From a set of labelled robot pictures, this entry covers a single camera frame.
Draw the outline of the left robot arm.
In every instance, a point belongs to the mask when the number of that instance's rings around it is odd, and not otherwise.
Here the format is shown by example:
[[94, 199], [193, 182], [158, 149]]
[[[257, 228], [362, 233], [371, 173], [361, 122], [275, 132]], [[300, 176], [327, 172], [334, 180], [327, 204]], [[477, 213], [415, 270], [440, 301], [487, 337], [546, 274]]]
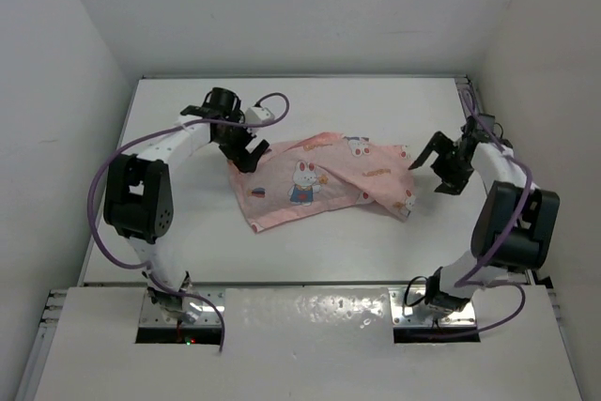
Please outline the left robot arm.
[[205, 306], [164, 239], [175, 215], [172, 174], [209, 144], [216, 144], [240, 172], [252, 173], [269, 144], [262, 140], [250, 148], [250, 143], [257, 130], [279, 120], [260, 101], [242, 109], [236, 93], [214, 87], [201, 105], [185, 107], [172, 128], [144, 137], [146, 149], [131, 152], [140, 143], [134, 140], [101, 168], [107, 176], [103, 219], [135, 251], [148, 296], [167, 316], [193, 323]]

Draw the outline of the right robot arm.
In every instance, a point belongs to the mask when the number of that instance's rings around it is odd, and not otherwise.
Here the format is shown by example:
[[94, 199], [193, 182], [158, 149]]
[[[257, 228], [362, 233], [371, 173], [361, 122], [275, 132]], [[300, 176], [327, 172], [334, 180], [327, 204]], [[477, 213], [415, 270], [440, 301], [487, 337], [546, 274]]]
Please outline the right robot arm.
[[511, 272], [538, 270], [547, 259], [560, 197], [534, 183], [532, 170], [494, 127], [494, 116], [469, 116], [458, 139], [434, 133], [411, 165], [417, 169], [435, 154], [437, 193], [461, 194], [473, 174], [486, 193], [469, 249], [426, 278], [424, 295], [411, 304], [425, 318], [460, 312], [477, 290], [499, 285]]

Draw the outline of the pink bunny pillowcase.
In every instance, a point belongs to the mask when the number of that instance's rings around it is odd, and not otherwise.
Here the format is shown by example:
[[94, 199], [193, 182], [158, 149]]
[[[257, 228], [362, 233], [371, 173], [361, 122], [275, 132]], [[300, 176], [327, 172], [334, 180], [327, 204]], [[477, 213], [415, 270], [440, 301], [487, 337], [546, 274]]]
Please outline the pink bunny pillowcase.
[[270, 146], [254, 172], [228, 166], [240, 210], [255, 233], [323, 212], [376, 203], [404, 221], [416, 203], [408, 148], [322, 132]]

